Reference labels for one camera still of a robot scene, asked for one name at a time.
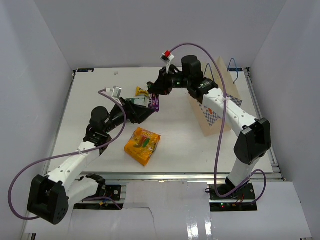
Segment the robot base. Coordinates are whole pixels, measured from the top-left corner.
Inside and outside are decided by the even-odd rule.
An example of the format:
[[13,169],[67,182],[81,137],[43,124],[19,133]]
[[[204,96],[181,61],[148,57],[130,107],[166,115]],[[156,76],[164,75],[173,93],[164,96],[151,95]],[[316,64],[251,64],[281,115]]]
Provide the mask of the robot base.
[[[225,184],[219,184],[217,187],[218,187],[218,190],[223,188]],[[211,200],[220,200],[221,202],[223,202],[224,200],[237,200],[237,199],[242,199],[242,196],[244,196],[243,198],[243,201],[246,201],[246,200],[255,200],[256,199],[256,195],[255,195],[255,190],[254,190],[254,187],[251,183],[248,183],[247,185],[245,185],[244,187],[240,188],[238,191],[236,191],[235,193],[231,194],[230,196],[228,197],[219,197],[216,195],[215,193],[215,185],[214,184],[210,184],[209,185],[209,188],[212,189],[210,191],[210,199]]]

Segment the cardboard box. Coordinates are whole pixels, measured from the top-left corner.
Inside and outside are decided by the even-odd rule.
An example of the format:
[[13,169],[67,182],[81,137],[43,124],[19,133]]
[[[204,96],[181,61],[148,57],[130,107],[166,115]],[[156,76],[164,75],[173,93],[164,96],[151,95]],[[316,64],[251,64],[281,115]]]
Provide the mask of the cardboard box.
[[[216,61],[220,72],[223,76],[225,87],[226,87],[226,93],[229,98],[231,98],[231,101],[233,101],[235,104],[237,104],[239,107],[241,107],[242,100],[239,95],[238,89],[236,85],[233,83],[233,79],[231,77],[230,72],[227,71],[227,67],[225,65],[225,62],[223,61],[222,57],[219,57]],[[202,71],[205,72],[206,63],[201,63]],[[212,73],[214,77],[214,81],[219,85],[219,87],[223,90],[221,78],[219,76],[219,73],[217,69],[215,68],[215,65],[213,63],[210,63],[212,68]],[[210,71],[210,68],[208,67],[206,70],[206,73],[204,75],[206,78],[212,80],[212,74]],[[191,96],[188,96],[188,100],[191,104],[191,107],[193,109],[194,115],[196,116],[200,128],[203,132],[203,135],[205,137],[213,135],[213,134],[219,134],[221,125],[222,125],[222,119],[210,108],[200,104],[197,100],[193,99]],[[223,131],[230,131],[231,128],[225,124]]]

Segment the checkered pattern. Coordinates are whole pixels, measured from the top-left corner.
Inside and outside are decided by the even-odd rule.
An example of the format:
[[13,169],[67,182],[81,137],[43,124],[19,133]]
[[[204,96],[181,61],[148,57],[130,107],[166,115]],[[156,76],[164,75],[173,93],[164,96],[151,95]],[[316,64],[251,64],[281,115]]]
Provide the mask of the checkered pattern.
[[[236,98],[234,96],[231,96],[229,94],[226,95],[228,98],[230,98],[230,100],[232,102],[234,102],[238,107],[241,107],[242,104],[242,100],[240,100],[239,98]],[[218,116],[218,114],[216,114],[214,111],[212,111],[210,108],[203,106],[201,103],[199,103],[199,107],[201,108],[206,121],[208,122],[209,126],[211,127],[220,117]]]

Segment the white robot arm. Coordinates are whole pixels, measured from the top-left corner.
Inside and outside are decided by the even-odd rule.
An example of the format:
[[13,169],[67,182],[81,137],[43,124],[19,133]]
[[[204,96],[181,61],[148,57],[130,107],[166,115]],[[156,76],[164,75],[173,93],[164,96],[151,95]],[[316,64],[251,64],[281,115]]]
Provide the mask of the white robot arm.
[[[196,56],[185,56],[181,63],[182,71],[174,65],[169,66],[168,72],[166,67],[162,68],[156,82],[148,82],[148,92],[168,95],[172,89],[187,89],[191,97],[222,118],[225,105],[222,90],[214,81],[203,76],[201,63]],[[271,148],[271,135],[268,120],[256,119],[231,100],[226,101],[225,122],[238,137],[234,146],[237,158],[225,186],[221,188],[224,193],[228,193],[251,175],[256,163]]]
[[126,118],[118,105],[110,113],[103,106],[96,107],[91,112],[90,123],[76,154],[47,175],[37,175],[32,180],[27,204],[29,212],[56,225],[65,217],[69,206],[87,197],[100,196],[106,184],[104,178],[89,174],[79,181],[75,179],[107,149],[107,143],[112,140],[109,132],[123,124],[125,119],[140,124],[155,112],[119,97],[120,92],[119,87],[106,89],[106,93],[122,105]]

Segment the red cap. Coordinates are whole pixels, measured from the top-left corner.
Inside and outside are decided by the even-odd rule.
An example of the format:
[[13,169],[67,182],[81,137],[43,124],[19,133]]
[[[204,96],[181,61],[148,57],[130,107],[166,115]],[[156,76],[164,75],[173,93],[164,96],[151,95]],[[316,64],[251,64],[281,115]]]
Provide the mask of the red cap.
[[169,57],[171,55],[171,52],[170,51],[165,51],[165,53],[164,53],[164,56],[167,58],[167,57]]

